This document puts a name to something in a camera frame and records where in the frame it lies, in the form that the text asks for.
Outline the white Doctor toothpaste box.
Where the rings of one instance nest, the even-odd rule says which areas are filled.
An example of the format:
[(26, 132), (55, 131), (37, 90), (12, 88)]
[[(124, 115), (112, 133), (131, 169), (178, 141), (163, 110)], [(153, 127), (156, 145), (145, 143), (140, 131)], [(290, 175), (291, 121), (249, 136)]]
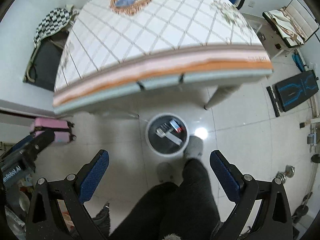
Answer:
[(173, 130), (174, 129), (171, 126), (168, 126), (167, 124), (163, 124), (159, 128), (156, 129), (156, 134), (160, 138), (167, 138), (171, 142), (173, 142), (176, 145), (180, 146), (182, 144), (182, 140), (180, 138), (178, 138), (177, 136), (172, 134)]

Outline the white round trash bin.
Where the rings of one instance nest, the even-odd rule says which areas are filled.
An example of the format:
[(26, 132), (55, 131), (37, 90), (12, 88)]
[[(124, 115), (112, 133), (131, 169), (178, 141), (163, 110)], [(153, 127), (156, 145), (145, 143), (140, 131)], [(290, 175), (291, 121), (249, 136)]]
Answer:
[(189, 142), (189, 129), (179, 116), (161, 113), (147, 122), (145, 139), (150, 150), (162, 157), (181, 154)]

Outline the grey right slipper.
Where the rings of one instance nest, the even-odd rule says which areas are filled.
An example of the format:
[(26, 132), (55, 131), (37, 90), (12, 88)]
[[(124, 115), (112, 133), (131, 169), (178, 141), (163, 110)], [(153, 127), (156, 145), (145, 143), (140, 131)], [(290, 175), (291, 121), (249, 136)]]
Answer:
[(186, 146), (183, 157), (185, 160), (202, 158), (203, 154), (203, 140), (197, 136), (190, 136), (188, 145)]

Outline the floral grid tablecloth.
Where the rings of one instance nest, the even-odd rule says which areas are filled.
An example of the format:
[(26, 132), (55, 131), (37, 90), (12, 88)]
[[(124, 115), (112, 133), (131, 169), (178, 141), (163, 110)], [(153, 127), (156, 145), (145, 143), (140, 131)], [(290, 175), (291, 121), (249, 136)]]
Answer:
[(259, 38), (229, 0), (148, 0), (136, 9), (89, 0), (63, 49), (53, 110), (62, 115), (183, 84), (239, 86), (272, 73)]

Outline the metal dumbbell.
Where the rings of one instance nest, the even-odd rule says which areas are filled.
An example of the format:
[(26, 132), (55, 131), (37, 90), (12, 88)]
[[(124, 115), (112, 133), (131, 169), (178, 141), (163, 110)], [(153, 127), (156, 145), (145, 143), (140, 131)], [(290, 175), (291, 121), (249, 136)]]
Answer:
[(278, 178), (283, 184), (286, 183), (287, 178), (292, 178), (295, 175), (295, 167), (292, 165), (286, 165), (285, 171), (279, 171), (276, 174), (276, 178)]

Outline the blue white small box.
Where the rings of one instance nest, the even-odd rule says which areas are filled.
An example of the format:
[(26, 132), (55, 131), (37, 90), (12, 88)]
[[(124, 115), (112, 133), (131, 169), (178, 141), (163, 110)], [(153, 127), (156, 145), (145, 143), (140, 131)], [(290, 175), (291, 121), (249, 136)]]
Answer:
[(181, 133), (185, 130), (185, 127), (181, 124), (179, 124), (176, 120), (172, 119), (169, 121), (170, 125), (172, 126), (172, 128), (174, 129), (174, 131), (176, 133)]

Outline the pink suitcase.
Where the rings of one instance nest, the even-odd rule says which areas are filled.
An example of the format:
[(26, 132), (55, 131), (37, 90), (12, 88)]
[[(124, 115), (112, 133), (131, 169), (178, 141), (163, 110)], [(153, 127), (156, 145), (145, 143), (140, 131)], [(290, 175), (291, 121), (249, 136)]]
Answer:
[(30, 135), (37, 137), (41, 133), (52, 130), (55, 135), (55, 143), (70, 143), (76, 140), (72, 128), (74, 123), (67, 120), (52, 118), (36, 118), (30, 127)]

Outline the grey left slipper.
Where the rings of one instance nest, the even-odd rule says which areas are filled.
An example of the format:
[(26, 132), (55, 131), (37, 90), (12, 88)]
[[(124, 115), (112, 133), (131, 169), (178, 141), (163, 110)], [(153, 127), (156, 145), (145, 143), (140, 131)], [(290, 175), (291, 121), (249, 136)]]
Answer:
[(158, 181), (162, 183), (173, 182), (174, 172), (172, 166), (167, 162), (162, 162), (157, 165), (156, 168)]

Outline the black blue exercise bench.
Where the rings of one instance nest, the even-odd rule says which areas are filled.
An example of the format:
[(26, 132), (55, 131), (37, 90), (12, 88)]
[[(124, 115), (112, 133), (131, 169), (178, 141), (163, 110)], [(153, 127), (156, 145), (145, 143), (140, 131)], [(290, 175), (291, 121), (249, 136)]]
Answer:
[(317, 80), (315, 72), (308, 70), (266, 87), (275, 117), (314, 96), (319, 91)]

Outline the white cushioned chair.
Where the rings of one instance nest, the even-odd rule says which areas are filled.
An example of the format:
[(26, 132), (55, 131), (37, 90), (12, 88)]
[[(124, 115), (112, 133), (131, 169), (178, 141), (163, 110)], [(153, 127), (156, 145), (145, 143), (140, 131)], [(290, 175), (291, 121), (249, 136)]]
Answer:
[(263, 12), (263, 18), (280, 36), (287, 48), (303, 46), (319, 30), (319, 24), (299, 0), (280, 9)]

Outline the checkered black white cloth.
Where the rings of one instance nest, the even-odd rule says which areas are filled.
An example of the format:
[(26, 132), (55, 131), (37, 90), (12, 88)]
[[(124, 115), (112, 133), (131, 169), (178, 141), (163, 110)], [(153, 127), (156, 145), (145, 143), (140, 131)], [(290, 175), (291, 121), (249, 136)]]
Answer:
[(64, 8), (55, 8), (50, 11), (39, 23), (33, 38), (34, 48), (37, 48), (42, 40), (60, 32), (69, 26), (79, 13), (74, 5), (67, 5)]

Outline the grey slipper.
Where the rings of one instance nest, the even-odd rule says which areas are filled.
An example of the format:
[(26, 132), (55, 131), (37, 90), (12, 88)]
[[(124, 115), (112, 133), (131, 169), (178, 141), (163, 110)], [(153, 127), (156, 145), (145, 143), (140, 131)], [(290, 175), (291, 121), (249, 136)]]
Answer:
[(202, 158), (203, 154), (203, 140), (197, 136), (190, 136), (188, 145), (186, 146), (183, 157), (185, 160)]
[(174, 172), (172, 166), (167, 162), (162, 162), (157, 165), (156, 168), (158, 181), (162, 183), (173, 182)]

